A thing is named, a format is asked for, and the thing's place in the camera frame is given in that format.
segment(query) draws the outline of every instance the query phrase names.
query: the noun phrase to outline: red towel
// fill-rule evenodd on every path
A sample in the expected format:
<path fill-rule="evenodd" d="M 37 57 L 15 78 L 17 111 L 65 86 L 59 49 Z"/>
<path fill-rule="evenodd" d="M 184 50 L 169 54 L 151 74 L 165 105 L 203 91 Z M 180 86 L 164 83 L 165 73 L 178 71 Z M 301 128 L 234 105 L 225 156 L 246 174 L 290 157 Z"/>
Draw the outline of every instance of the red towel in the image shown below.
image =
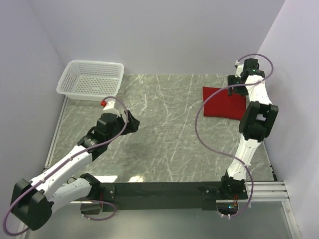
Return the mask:
<path fill-rule="evenodd" d="M 203 100 L 205 101 L 211 94 L 219 88 L 203 87 Z M 246 111 L 246 97 L 233 93 L 228 95 L 228 91 L 223 90 L 210 99 L 204 106 L 204 116 L 223 117 L 241 120 Z"/>

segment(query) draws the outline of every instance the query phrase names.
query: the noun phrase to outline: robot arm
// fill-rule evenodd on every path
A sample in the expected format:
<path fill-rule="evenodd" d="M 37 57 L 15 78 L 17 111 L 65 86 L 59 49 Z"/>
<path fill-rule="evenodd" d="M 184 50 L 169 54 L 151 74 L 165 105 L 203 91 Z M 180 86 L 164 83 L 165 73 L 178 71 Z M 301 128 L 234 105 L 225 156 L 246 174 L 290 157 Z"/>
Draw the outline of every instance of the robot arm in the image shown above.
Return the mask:
<path fill-rule="evenodd" d="M 252 84 L 265 78 L 257 59 L 246 59 L 244 64 L 236 62 L 236 67 L 236 74 L 228 76 L 228 85 Z M 250 100 L 239 124 L 240 142 L 235 154 L 249 166 L 256 149 L 270 134 L 278 107 L 269 100 L 264 81 L 257 85 L 229 88 L 228 94 L 233 92 L 248 95 Z M 243 190 L 245 180 L 245 167 L 234 159 L 222 178 L 222 190 L 227 195 L 238 194 Z"/>
<path fill-rule="evenodd" d="M 123 128 L 125 122 L 114 102 L 101 103 L 104 106 L 104 114 L 98 119 L 96 126 L 82 137 L 77 145 L 63 159 L 52 166 L 41 175 L 34 177 L 27 182 L 24 179 L 18 181 L 13 189 L 11 203 L 13 203 L 27 189 L 34 186 L 49 173 L 55 171 L 62 163 L 71 158 L 72 155 L 83 151 L 91 146 L 103 143 L 116 136 Z M 140 122 L 128 111 L 128 124 L 121 135 L 133 133 L 138 130 Z M 101 189 L 100 182 L 90 174 L 83 174 L 71 184 L 63 184 L 74 173 L 93 162 L 98 156 L 107 150 L 108 145 L 93 148 L 87 152 L 68 161 L 60 170 L 56 171 L 45 182 L 41 183 L 34 190 L 28 193 L 18 204 L 12 213 L 24 222 L 31 230 L 42 227 L 51 217 L 52 213 L 79 198 L 98 200 Z"/>

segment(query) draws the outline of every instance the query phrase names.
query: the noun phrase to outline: white wall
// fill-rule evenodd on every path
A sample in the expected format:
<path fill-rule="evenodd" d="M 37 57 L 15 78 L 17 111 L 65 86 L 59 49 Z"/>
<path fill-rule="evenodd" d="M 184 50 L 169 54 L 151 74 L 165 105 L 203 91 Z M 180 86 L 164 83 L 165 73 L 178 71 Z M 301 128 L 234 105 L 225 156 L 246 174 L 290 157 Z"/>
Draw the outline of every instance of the white wall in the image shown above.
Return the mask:
<path fill-rule="evenodd" d="M 258 51 L 284 0 L 29 0 L 62 62 L 126 73 L 231 73 Z"/>
<path fill-rule="evenodd" d="M 15 182 L 43 170 L 63 100 L 55 91 L 63 65 L 27 1 L 0 1 L 0 33 L 2 221 Z M 15 232 L 17 220 L 10 221 Z"/>
<path fill-rule="evenodd" d="M 259 50 L 274 62 L 267 86 L 279 106 L 266 147 L 305 239 L 319 233 L 318 16 L 319 1 L 286 0 Z"/>

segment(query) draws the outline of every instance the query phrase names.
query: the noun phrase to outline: gray marble floor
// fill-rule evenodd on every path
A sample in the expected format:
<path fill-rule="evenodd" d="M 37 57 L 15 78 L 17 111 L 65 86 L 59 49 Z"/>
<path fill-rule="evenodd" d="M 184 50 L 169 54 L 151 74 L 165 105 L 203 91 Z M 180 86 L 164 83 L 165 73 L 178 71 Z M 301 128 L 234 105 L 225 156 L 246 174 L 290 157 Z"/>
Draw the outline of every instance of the gray marble floor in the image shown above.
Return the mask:
<path fill-rule="evenodd" d="M 231 158 L 208 151 L 194 132 L 202 86 L 222 87 L 225 76 L 127 75 L 118 97 L 140 122 L 139 131 L 121 136 L 76 176 L 89 172 L 117 182 L 219 181 Z M 103 113 L 99 102 L 68 100 L 51 165 L 65 156 Z M 234 154 L 238 120 L 200 117 L 199 132 L 211 146 Z M 263 145 L 252 160 L 254 180 L 273 181 Z"/>

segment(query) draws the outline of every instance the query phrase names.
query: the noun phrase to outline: mesh basket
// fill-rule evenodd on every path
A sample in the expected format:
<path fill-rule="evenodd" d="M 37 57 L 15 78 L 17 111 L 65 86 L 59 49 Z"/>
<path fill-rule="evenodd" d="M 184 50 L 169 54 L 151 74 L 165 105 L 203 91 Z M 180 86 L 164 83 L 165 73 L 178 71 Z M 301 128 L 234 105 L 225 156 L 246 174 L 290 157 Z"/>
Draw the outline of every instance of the mesh basket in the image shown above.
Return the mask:
<path fill-rule="evenodd" d="M 123 72 L 121 63 L 74 60 L 66 66 L 56 91 L 71 99 L 100 101 L 116 96 Z"/>

